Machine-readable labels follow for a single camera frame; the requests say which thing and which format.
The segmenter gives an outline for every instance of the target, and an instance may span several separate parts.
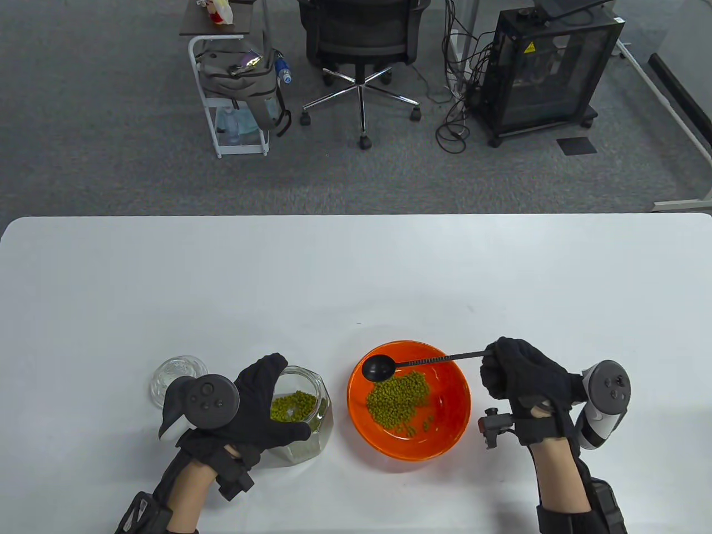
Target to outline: green bean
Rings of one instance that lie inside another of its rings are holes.
[[[416,429],[408,425],[417,408],[428,405],[430,386],[421,372],[394,376],[374,385],[366,399],[366,406],[374,421],[386,430],[403,431],[413,437]]]
[[[270,417],[281,423],[304,421],[316,406],[316,397],[303,391],[272,400]]]

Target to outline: white table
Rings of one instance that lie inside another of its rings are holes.
[[[631,411],[585,459],[631,534],[708,533],[710,243],[703,214],[15,221],[0,241],[2,530],[113,532],[174,455],[154,368],[192,354],[233,376],[279,350],[324,377],[331,441],[294,468],[261,464],[233,503],[214,492],[203,534],[536,533],[512,436],[486,451],[473,424],[447,455],[404,464],[361,440],[344,398],[380,343],[464,352],[513,335],[570,370],[627,368]],[[474,423],[496,403],[478,363],[460,366]]]

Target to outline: black spoon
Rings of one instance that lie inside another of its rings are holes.
[[[453,354],[452,356],[438,356],[426,358],[425,360],[413,360],[412,362],[396,363],[393,358],[385,354],[374,354],[363,362],[361,372],[366,380],[370,382],[383,382],[388,380],[399,367],[413,367],[414,365],[429,365],[432,363],[451,362],[452,360],[462,360],[464,358],[478,358],[492,354],[491,350],[481,350],[480,352],[464,352],[463,354]]]

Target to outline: gray carpet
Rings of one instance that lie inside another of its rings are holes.
[[[679,4],[619,2],[641,61]],[[493,150],[472,122],[467,150],[448,155],[434,140],[446,107],[397,66],[392,89],[423,100],[423,120],[411,123],[407,105],[369,95],[369,152],[356,145],[349,95],[315,110],[309,128],[295,123],[267,157],[218,160],[177,35],[184,0],[32,6],[31,15],[0,6],[0,232],[40,215],[644,211],[712,184],[703,158],[618,58],[595,93],[600,117],[588,132],[539,132]],[[296,1],[271,6],[295,78],[286,98],[298,110],[325,88],[303,56]],[[434,0],[416,63],[440,96],[443,20]],[[555,141],[586,134],[595,155],[566,157]]]

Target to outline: glass jar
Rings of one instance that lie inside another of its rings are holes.
[[[177,356],[163,362],[151,377],[151,400],[159,408],[163,408],[166,389],[178,377],[200,378],[208,374],[206,365],[195,356]]]
[[[275,399],[287,397],[297,391],[316,397],[314,406],[305,417],[301,419],[311,428],[311,436],[307,441],[294,441],[284,447],[276,447],[271,451],[285,459],[290,464],[300,464],[317,456],[326,447],[331,429],[334,427],[334,416],[331,412],[331,399],[326,391],[322,378],[315,372],[303,367],[290,365],[279,375],[274,387]]]

